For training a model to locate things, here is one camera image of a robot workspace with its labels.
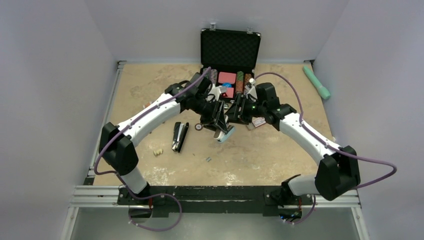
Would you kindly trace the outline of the black stapler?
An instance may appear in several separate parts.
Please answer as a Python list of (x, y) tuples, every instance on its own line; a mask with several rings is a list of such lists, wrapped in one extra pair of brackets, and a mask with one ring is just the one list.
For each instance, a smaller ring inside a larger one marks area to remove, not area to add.
[(174, 152), (180, 153), (187, 136), (190, 124), (188, 122), (176, 122), (173, 127), (173, 137), (171, 149)]

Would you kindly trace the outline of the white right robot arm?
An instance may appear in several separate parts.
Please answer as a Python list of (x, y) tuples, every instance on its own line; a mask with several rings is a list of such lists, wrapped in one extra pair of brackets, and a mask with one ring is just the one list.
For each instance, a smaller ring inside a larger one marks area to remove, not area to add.
[(253, 118), (264, 118), (277, 131), (294, 140), (316, 162), (316, 174), (295, 175), (282, 182), (278, 200), (294, 203), (301, 195), (320, 195), (332, 201), (361, 182), (356, 151), (351, 146), (341, 147), (311, 129), (301, 115), (289, 104), (281, 104), (272, 83), (259, 84), (256, 96), (240, 93), (226, 111), (230, 123), (248, 125)]

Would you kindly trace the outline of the light blue stapler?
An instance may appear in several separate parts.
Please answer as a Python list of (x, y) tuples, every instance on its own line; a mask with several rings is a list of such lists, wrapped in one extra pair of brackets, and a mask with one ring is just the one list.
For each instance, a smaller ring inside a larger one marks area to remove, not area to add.
[(230, 125), (228, 128), (228, 132), (224, 133), (222, 130), (217, 129), (213, 135), (213, 138), (217, 140), (219, 143), (224, 143), (235, 131), (235, 127)]

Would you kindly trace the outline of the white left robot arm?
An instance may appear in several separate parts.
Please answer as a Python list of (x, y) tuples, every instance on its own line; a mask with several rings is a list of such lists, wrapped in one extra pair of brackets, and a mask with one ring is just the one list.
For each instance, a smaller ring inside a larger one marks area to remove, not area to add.
[(103, 126), (99, 144), (99, 157), (103, 158), (117, 176), (130, 189), (129, 197), (138, 205), (146, 203), (150, 185), (142, 176), (136, 147), (159, 125), (192, 110), (200, 115), (201, 125), (214, 131), (214, 139), (224, 142), (234, 131), (224, 115), (226, 93), (224, 86), (215, 86), (205, 74), (196, 73), (191, 80), (171, 84), (147, 108), (117, 125)]

